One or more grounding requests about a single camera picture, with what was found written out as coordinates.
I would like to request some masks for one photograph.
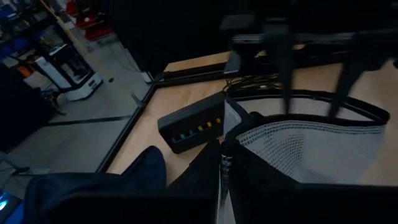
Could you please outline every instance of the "blue light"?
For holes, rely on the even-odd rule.
[[[4,209],[4,207],[7,205],[7,203],[8,203],[7,200],[5,200],[5,201],[3,201],[3,202],[0,202],[0,211],[1,211],[2,209]]]

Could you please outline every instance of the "mesh basket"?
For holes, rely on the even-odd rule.
[[[328,194],[330,198],[325,198],[327,202],[333,200],[336,189],[346,191],[336,186],[361,183],[361,177],[377,156],[389,113],[363,101],[348,98],[338,117],[329,118],[325,115],[332,96],[332,93],[322,91],[295,90],[291,114],[282,112],[279,90],[264,90],[250,97],[236,96],[234,100],[227,98],[221,161],[222,209],[218,217],[222,221],[219,223],[234,223],[234,219],[231,219],[231,214],[235,212],[231,205],[234,200],[229,194],[223,198],[226,186],[232,193],[228,181],[233,179],[233,175],[235,185],[244,185],[241,187],[244,190],[240,191],[241,199],[251,198],[243,210],[247,210],[250,203],[263,204],[253,206],[251,211],[246,212],[249,214],[246,217],[252,218],[264,216],[264,211],[259,209],[265,209],[266,204],[262,200],[267,200],[274,207],[284,208],[304,207],[304,204],[314,202],[309,205],[313,210],[313,207],[321,206],[316,205],[320,203],[317,200],[325,192],[307,191],[308,187],[333,189],[333,193]],[[234,166],[241,167],[230,173]],[[272,193],[262,197],[265,192]],[[310,196],[302,198],[303,192],[309,192]],[[349,198],[346,205],[354,201]]]

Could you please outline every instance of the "black fabric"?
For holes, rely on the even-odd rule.
[[[25,223],[214,223],[220,144],[206,145],[168,188],[150,147],[122,175],[54,174],[29,184]]]
[[[37,177],[29,182],[25,193],[24,223],[57,223],[57,211],[77,192],[146,191],[166,188],[163,155],[148,147],[123,172],[116,174],[64,173]]]
[[[397,187],[301,184],[237,146],[229,186],[236,224],[397,221]]]
[[[53,117],[55,110],[16,69],[0,63],[0,151],[8,152]]]
[[[153,76],[168,63],[228,51],[229,36],[220,25],[233,5],[235,0],[104,1],[120,41]]]

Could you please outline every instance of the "electronic device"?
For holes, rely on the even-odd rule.
[[[49,56],[48,60],[43,56],[39,57],[35,61],[36,68],[46,74],[68,100],[85,99],[102,84],[100,76],[68,44],[55,47]]]
[[[6,192],[0,192],[0,223],[20,223],[22,221],[22,200]]]
[[[224,100],[221,91],[160,118],[160,135],[176,154],[221,136]]]

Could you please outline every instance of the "black metal frame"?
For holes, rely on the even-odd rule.
[[[350,55],[350,51],[342,51],[339,49],[337,51],[338,54],[330,54],[328,57],[301,57],[298,58],[297,68],[305,68],[305,67],[314,67],[320,65],[328,65],[334,63],[342,63],[344,62],[348,56]],[[267,56],[259,57],[256,60],[262,63],[261,71],[262,73],[275,73],[277,72],[276,68],[274,68],[269,62],[269,58]],[[151,85],[149,91],[146,96],[142,100],[143,106],[138,107],[138,109],[131,116],[130,120],[127,122],[127,125],[124,127],[117,140],[115,140],[112,148],[107,153],[106,157],[103,159],[101,165],[97,168],[97,172],[106,172],[113,162],[113,159],[118,154],[120,148],[124,144],[126,138],[129,136],[131,130],[143,114],[146,109],[147,104],[152,99],[154,93],[158,88],[165,88],[170,86],[178,86],[178,85],[187,85],[198,82],[208,82],[213,80],[220,80],[225,78],[233,78],[239,77],[243,74],[239,73],[231,73],[224,74],[224,67],[226,63],[217,63],[214,65],[208,65],[204,67],[197,68],[189,68],[186,70],[181,70],[177,72],[166,72],[162,74],[164,77],[163,80],[159,82],[155,82]]]

